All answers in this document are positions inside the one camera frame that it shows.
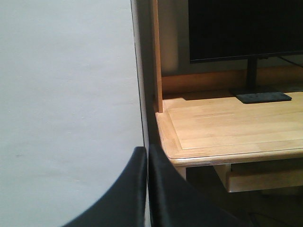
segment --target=wooden panel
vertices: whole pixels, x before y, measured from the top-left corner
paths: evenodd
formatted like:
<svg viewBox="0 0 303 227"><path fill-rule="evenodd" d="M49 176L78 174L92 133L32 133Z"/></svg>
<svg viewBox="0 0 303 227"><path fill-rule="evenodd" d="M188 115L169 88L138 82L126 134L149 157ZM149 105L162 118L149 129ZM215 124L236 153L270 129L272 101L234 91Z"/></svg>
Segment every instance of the wooden panel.
<svg viewBox="0 0 303 227"><path fill-rule="evenodd" d="M244 192L303 185L303 169L258 174L230 172L227 175L226 188L228 192Z"/></svg>
<svg viewBox="0 0 303 227"><path fill-rule="evenodd" d="M228 192L303 185L303 159L214 166Z"/></svg>
<svg viewBox="0 0 303 227"><path fill-rule="evenodd" d="M159 34L159 13L158 0L152 0L152 30L153 30L153 53L154 53L154 74L155 74L155 98L157 112L163 112L162 101L162 74L160 58L160 34Z"/></svg>
<svg viewBox="0 0 303 227"><path fill-rule="evenodd" d="M228 89L245 85L246 70L175 75L162 78L163 94ZM258 69L257 84L303 82L303 69L296 66Z"/></svg>
<svg viewBox="0 0 303 227"><path fill-rule="evenodd" d="M303 85L285 90L303 91ZM227 91L166 97L156 118L175 166L303 157L303 92L290 102L242 104Z"/></svg>

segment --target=cable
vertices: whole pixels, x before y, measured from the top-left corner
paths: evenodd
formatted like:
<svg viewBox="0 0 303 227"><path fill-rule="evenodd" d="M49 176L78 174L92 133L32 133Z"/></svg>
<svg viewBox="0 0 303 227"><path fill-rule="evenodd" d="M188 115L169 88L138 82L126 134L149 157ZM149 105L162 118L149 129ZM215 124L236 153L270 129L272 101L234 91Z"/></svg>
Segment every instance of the cable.
<svg viewBox="0 0 303 227"><path fill-rule="evenodd" d="M276 221L276 222L278 222L278 223L280 223L280 224L283 224L283 225L285 225L285 226L288 226L288 227L295 227L295 226L292 226L292 225L287 224L286 222L284 222L284 221L282 221L282 220L273 218L273 217L268 216L268 215L266 215L266 214L261 214L261 213L257 213L257 212L251 212L251 213L249 213L249 216L250 216L251 220L254 222L253 224L254 224L256 227L259 227L260 225L259 225L259 223L257 222L256 218L254 217L255 215L263 216L263 217L265 217L265 218L274 220L274 221Z"/></svg>
<svg viewBox="0 0 303 227"><path fill-rule="evenodd" d="M283 57L280 57L280 56L278 56L278 58L279 58L279 59L282 59L282 60L284 60L284 61L286 61L286 62L288 62L288 63L291 63L291 64L293 64L293 65L296 65L296 66L298 66L298 67L303 68L302 65L300 65L300 64L298 64L298 63L295 63L295 62L293 62L293 61L290 61L290 60L288 60L288 59L286 59L286 58L283 58Z"/></svg>

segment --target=desk drawer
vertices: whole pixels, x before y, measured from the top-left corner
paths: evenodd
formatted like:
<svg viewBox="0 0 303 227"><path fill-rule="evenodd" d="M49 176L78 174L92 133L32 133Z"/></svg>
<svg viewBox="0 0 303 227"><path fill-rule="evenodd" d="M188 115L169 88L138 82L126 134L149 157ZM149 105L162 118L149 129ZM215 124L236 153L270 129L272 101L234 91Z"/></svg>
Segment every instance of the desk drawer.
<svg viewBox="0 0 303 227"><path fill-rule="evenodd" d="M303 158L214 166L228 192L303 185Z"/></svg>

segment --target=monitor base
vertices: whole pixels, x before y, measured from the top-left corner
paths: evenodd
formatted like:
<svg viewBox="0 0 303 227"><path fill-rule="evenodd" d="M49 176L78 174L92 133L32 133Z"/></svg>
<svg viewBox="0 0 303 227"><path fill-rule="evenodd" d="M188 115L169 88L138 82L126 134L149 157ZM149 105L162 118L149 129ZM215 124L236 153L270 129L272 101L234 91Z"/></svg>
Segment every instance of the monitor base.
<svg viewBox="0 0 303 227"><path fill-rule="evenodd" d="M292 98L283 92L277 91L271 87L256 87L255 89L235 88L230 89L230 93L236 96L244 104L269 103L290 101Z"/></svg>

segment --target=wooden desk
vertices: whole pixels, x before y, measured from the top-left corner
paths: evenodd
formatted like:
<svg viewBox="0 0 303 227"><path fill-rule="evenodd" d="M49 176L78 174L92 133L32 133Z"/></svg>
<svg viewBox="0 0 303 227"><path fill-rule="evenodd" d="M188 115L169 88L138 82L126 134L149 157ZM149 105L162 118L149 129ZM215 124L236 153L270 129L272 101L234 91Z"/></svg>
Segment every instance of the wooden desk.
<svg viewBox="0 0 303 227"><path fill-rule="evenodd" d="M243 104L227 90L164 97L163 113L156 118L166 155L183 174L186 167L216 165L230 192L303 185L303 165L270 173L262 162L255 166L262 171L232 172L236 163L303 157L303 85L283 89L292 101ZM260 182L261 175L264 182L274 177L287 182L239 187L248 176Z"/></svg>

